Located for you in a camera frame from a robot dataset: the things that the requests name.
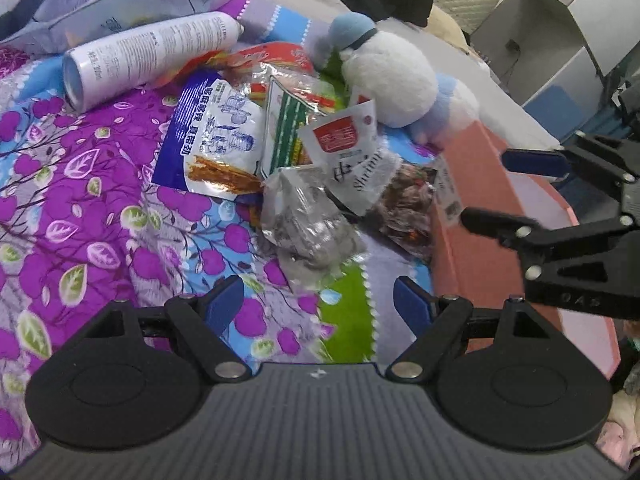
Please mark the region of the dark brown snack packet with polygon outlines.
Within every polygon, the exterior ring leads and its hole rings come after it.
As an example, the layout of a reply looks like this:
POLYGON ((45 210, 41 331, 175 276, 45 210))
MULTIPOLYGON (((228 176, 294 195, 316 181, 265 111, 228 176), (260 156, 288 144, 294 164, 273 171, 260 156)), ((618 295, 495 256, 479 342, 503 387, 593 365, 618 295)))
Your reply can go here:
POLYGON ((431 208, 437 170, 403 162, 375 205, 363 217, 413 258, 430 264, 433 253, 431 208))

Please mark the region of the silver grey snack packet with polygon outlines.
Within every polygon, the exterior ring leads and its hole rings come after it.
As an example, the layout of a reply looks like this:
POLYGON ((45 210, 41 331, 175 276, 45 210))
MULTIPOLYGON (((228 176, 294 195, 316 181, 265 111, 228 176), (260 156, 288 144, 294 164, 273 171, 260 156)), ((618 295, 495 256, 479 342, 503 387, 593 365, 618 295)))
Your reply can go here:
POLYGON ((314 165, 280 168, 265 180, 260 228, 296 292, 318 292, 366 252, 356 229, 326 195, 323 170, 314 165))

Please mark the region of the white shrimp snack packet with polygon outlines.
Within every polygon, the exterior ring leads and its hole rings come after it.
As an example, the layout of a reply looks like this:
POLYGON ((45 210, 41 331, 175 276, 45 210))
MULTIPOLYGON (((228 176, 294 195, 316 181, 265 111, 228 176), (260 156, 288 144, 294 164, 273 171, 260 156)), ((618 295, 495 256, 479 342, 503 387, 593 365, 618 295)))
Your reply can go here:
POLYGON ((401 165, 400 156, 378 138, 372 100, 315 119, 297 135, 324 171, 326 188, 358 217, 378 202, 401 165))

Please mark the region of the blue white snack packet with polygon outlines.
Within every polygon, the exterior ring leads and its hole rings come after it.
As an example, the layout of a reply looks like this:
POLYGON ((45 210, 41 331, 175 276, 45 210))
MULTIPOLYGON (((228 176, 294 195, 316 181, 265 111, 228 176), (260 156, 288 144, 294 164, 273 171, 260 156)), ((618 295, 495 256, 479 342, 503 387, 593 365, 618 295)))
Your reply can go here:
POLYGON ((152 182, 190 192, 254 203, 265 141, 265 113, 214 70, 186 80, 172 114, 152 182))

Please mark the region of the green white snack packet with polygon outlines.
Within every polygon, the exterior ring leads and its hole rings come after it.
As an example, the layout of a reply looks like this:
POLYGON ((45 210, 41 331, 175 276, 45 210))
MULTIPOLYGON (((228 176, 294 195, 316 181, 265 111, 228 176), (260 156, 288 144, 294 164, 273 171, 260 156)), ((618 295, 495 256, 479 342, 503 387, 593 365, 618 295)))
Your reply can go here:
POLYGON ((265 102, 265 139, 259 175, 266 180, 276 170, 311 163, 298 130, 336 111, 333 87, 320 80, 320 89, 287 86, 271 76, 265 102))

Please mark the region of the red top clear snack bag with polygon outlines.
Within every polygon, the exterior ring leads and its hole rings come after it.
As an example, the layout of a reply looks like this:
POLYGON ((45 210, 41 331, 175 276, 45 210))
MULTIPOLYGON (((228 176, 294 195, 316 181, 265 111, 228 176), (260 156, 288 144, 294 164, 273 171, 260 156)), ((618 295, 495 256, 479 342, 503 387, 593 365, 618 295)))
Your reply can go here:
POLYGON ((288 70, 294 74, 317 75, 304 48, 286 41, 255 44, 234 52, 211 53, 200 59, 198 68, 213 70, 229 82, 251 80, 256 74, 267 73, 270 68, 288 70))

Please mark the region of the pink cardboard box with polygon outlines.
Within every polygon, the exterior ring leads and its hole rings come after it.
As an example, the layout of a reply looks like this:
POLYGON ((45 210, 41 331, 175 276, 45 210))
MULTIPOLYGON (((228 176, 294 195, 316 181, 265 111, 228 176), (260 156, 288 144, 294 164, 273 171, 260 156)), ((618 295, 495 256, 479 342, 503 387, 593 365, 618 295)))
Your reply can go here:
MULTIPOLYGON (((461 222, 466 207, 527 217, 544 229, 585 228, 570 205, 541 177, 512 174, 500 159, 507 148, 478 120, 446 141, 435 160, 439 171, 432 212, 432 280, 437 295, 458 295, 474 307, 500 310, 509 296, 524 296, 518 254, 493 237, 470 232, 461 222)), ((615 237, 592 236, 567 244, 555 259, 592 256, 615 247, 615 237)), ((611 378, 620 364, 615 324, 610 316, 532 306, 560 330, 591 362, 611 378)))

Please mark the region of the blue panel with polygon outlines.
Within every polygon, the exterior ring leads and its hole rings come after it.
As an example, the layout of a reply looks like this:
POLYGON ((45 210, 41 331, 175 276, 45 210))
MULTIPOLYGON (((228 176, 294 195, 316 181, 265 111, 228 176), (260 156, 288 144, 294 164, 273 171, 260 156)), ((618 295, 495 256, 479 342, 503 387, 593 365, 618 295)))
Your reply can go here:
POLYGON ((524 110, 559 142, 568 139, 586 120, 582 109, 555 84, 529 100, 524 110))

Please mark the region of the white wardrobe cabinet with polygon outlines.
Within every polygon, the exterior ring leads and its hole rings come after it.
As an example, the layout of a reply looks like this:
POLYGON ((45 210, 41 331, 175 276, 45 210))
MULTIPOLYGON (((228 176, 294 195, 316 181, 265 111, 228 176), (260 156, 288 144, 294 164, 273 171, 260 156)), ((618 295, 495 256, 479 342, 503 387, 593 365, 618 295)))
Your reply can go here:
POLYGON ((582 109, 582 127, 639 47, 639 0, 502 0, 471 39, 523 110, 555 84, 582 109))

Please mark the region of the floral purple bedsheet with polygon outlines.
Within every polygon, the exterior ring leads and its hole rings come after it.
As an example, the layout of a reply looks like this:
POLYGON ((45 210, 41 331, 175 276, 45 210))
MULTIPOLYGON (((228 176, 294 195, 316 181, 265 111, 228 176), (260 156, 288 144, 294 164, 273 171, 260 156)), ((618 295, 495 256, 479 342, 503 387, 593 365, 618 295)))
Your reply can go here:
POLYGON ((134 89, 88 113, 66 104, 62 60, 1 51, 1 468, 39 446, 29 379, 108 302, 156 307, 239 275, 224 340, 265 361, 390 362, 411 332, 393 306, 426 266, 377 242, 321 292, 295 295, 258 245, 250 207, 163 188, 154 162, 180 88, 134 89))

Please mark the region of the white blue plush toy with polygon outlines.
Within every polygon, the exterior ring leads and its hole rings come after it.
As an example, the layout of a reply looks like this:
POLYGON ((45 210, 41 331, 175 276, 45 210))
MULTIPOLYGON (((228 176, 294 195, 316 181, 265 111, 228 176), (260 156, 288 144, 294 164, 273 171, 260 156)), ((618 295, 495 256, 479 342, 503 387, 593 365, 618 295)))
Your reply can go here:
POLYGON ((435 72, 417 46, 367 15, 334 18, 329 40, 352 102, 372 100, 378 121, 406 130, 414 144, 441 150, 480 120, 480 103, 461 80, 435 72))

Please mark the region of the white spray can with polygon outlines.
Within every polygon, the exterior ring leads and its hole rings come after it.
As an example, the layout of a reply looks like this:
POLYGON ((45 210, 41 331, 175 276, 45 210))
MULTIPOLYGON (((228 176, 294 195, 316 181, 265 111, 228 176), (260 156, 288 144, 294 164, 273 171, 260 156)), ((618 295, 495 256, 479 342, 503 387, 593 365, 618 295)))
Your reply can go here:
POLYGON ((142 25, 74 47, 63 56, 63 84, 74 110, 85 112, 181 68, 209 52, 228 50, 243 26, 222 12, 142 25))

